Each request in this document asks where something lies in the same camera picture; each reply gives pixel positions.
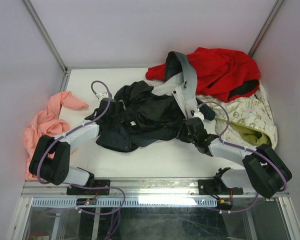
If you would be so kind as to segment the pink cloth garment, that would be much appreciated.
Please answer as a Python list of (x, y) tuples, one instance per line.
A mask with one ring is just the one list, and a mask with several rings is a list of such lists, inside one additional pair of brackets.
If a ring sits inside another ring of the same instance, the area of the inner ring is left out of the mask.
[(47, 107), (36, 113), (24, 130), (24, 145), (28, 153), (27, 168), (30, 166), (40, 137), (43, 135), (53, 137), (70, 130), (68, 122), (59, 118), (63, 107), (80, 111), (88, 109), (89, 105), (74, 96), (71, 91), (62, 91), (49, 98)]

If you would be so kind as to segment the left aluminium corner post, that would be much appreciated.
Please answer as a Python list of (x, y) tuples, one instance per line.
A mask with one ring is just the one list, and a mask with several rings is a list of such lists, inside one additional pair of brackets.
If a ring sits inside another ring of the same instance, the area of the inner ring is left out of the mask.
[(66, 67), (66, 64), (64, 63), (61, 55), (59, 54), (55, 44), (53, 43), (50, 35), (48, 34), (47, 29), (45, 28), (42, 20), (39, 17), (39, 14), (37, 13), (33, 3), (30, 0), (22, 0), (21, 1), (27, 10), (28, 14), (30, 15), (35, 27), (37, 28), (40, 36), (42, 37), (43, 41), (45, 42), (47, 48), (49, 49), (50, 53), (52, 54), (54, 60), (60, 67), (63, 73), (66, 73), (68, 68)]

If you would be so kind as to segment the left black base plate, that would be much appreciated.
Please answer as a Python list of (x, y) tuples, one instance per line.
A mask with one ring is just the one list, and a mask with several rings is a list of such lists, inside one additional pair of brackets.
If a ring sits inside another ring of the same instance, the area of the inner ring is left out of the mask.
[(110, 190), (107, 189), (95, 189), (95, 188), (105, 188), (111, 185), (110, 179), (94, 179), (94, 182), (88, 183), (85, 187), (88, 189), (80, 188), (76, 186), (69, 186), (66, 190), (68, 196), (109, 196)]

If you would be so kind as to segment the dark grey zip jacket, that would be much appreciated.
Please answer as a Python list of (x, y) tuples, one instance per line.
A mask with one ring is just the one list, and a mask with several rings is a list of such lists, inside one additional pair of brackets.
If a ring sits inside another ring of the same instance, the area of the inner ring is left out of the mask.
[[(133, 152), (158, 140), (178, 138), (182, 124), (192, 118), (191, 110), (201, 104), (196, 97), (197, 73), (180, 52), (171, 51), (163, 68), (164, 82), (158, 86), (136, 81), (121, 87), (114, 97), (123, 100), (130, 122), (123, 122)], [(212, 121), (216, 114), (203, 105), (204, 118)]]

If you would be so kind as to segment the right aluminium corner post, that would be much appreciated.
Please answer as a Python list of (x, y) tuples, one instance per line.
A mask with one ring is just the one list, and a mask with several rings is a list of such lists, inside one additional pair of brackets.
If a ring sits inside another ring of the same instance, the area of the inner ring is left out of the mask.
[(268, 14), (268, 16), (266, 17), (260, 31), (258, 32), (249, 52), (248, 55), (252, 58), (255, 53), (257, 52), (258, 48), (260, 47), (263, 39), (265, 38), (268, 30), (270, 29), (272, 23), (274, 22), (276, 16), (278, 15), (278, 13), (280, 12), (282, 6), (284, 5), (286, 1), (285, 0), (276, 0)]

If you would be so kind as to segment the cream patterned garment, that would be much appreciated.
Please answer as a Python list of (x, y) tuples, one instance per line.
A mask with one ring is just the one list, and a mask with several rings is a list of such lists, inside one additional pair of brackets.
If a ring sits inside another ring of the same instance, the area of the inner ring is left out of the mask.
[(275, 126), (266, 90), (262, 84), (250, 97), (239, 97), (231, 102), (223, 102), (210, 95), (198, 95), (203, 102), (222, 105), (229, 116), (229, 126), (222, 138), (248, 147), (267, 144), (273, 149), (278, 144), (278, 130)]

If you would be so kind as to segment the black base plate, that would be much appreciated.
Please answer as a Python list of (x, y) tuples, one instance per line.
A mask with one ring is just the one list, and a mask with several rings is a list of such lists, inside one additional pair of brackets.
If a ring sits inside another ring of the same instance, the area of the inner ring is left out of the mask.
[(107, 189), (95, 189), (95, 188), (105, 188), (111, 185), (110, 179), (94, 179), (94, 182), (88, 183), (85, 187), (88, 189), (80, 188), (76, 186), (69, 186), (66, 190), (68, 196), (109, 196), (110, 190)]
[(222, 181), (215, 179), (199, 179), (198, 181), (199, 195), (210, 195), (219, 197), (220, 195), (243, 195), (244, 191), (240, 187), (227, 187)]

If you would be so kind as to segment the aluminium front rail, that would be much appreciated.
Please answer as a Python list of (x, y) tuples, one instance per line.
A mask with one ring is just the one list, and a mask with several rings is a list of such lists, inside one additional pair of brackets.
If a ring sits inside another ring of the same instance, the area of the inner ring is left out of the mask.
[[(199, 191), (203, 190), (199, 180), (193, 177), (182, 178), (108, 178), (111, 187), (117, 187), (125, 192), (129, 198), (138, 196), (198, 196)], [(38, 181), (26, 181), (21, 192), (22, 197), (65, 197), (68, 184), (60, 185), (41, 184)]]

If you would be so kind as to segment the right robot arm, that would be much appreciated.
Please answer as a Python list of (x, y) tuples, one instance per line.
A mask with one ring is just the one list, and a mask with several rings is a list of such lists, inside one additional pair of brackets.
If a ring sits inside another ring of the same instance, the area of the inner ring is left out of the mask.
[(244, 167), (235, 170), (231, 167), (220, 168), (215, 174), (213, 187), (220, 194), (232, 188), (253, 188), (264, 198), (271, 198), (283, 192), (292, 179), (292, 173), (267, 144), (245, 147), (225, 142), (216, 134), (207, 133), (203, 121), (198, 117), (186, 120), (179, 132), (178, 139), (192, 143), (197, 150), (207, 156), (222, 158)]

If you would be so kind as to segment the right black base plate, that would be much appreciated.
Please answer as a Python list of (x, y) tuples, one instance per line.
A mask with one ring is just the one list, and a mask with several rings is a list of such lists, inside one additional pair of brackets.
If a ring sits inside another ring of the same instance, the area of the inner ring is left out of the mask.
[(227, 187), (222, 181), (215, 179), (199, 179), (198, 181), (199, 195), (210, 195), (219, 197), (220, 195), (243, 195), (244, 191), (240, 187)]

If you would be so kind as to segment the red jacket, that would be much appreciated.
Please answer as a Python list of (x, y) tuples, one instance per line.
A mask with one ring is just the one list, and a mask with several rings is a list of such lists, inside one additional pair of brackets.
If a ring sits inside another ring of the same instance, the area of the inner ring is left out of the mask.
[(252, 96), (260, 86), (258, 65), (243, 51), (198, 47), (186, 60), (196, 71), (197, 95), (228, 103)]

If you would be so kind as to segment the aluminium corner post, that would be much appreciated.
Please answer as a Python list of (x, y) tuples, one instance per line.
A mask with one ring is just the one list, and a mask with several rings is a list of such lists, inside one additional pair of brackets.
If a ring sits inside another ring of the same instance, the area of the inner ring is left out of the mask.
[(37, 28), (40, 36), (42, 37), (43, 41), (45, 42), (47, 48), (49, 49), (50, 53), (52, 54), (54, 60), (60, 67), (63, 73), (66, 73), (68, 68), (66, 67), (66, 64), (64, 63), (61, 55), (59, 54), (55, 44), (53, 43), (50, 35), (48, 34), (47, 29), (45, 28), (42, 20), (39, 17), (39, 14), (37, 13), (33, 3), (30, 0), (22, 0), (21, 1), (27, 10), (28, 14), (30, 15), (35, 27)]
[(278, 15), (278, 13), (280, 12), (282, 6), (284, 5), (286, 1), (285, 0), (276, 0), (268, 14), (268, 16), (266, 17), (260, 31), (258, 32), (249, 52), (248, 55), (252, 58), (255, 53), (257, 52), (258, 48), (260, 47), (263, 39), (265, 38), (268, 30), (270, 29), (272, 23), (274, 22), (276, 16)]

